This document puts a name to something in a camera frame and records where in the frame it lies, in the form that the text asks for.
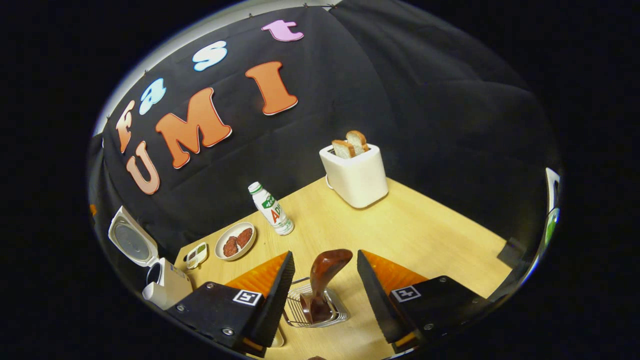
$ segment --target white bottle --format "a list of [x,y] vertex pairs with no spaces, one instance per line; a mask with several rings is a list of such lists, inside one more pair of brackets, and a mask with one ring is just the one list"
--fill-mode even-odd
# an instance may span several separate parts
[[278,201],[259,182],[249,185],[249,193],[253,196],[255,207],[260,210],[277,234],[286,235],[293,231],[293,221],[287,217]]

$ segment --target bottle cap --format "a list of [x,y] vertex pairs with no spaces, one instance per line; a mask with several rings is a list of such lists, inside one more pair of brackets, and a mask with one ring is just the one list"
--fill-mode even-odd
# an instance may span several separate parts
[[252,194],[252,195],[254,193],[259,192],[260,190],[262,190],[262,185],[257,181],[255,183],[249,185],[249,193]]

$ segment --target toast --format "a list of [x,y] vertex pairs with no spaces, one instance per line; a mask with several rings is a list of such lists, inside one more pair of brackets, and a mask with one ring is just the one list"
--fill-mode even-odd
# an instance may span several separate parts
[[347,141],[353,145],[356,156],[369,150],[369,147],[367,146],[367,139],[357,130],[351,130],[347,133]]
[[343,159],[350,159],[356,156],[356,151],[353,145],[344,140],[334,140],[331,144],[333,145],[333,151],[335,154]]

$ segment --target plate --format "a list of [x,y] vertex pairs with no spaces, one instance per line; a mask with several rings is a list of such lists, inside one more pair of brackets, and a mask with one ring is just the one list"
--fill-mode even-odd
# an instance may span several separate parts
[[[253,230],[253,233],[251,234],[251,238],[249,239],[249,242],[241,249],[240,249],[240,245],[238,245],[238,252],[236,252],[235,254],[229,257],[226,257],[225,253],[222,251],[222,248],[225,247],[225,244],[227,243],[227,240],[229,240],[229,237],[240,235],[240,233],[243,232],[247,227],[250,227]],[[222,234],[222,236],[220,236],[220,239],[218,239],[218,242],[216,243],[216,248],[214,253],[219,259],[232,261],[245,255],[249,251],[249,249],[253,246],[254,242],[255,242],[255,227],[250,222],[241,222],[239,224],[233,225],[227,231],[225,231],[225,233]]]

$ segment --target wooden handle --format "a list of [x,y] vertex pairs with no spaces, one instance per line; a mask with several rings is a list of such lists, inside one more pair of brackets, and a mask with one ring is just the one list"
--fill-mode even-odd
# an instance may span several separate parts
[[315,298],[322,298],[324,289],[345,265],[351,261],[353,253],[347,249],[329,250],[317,256],[311,266],[311,291]]

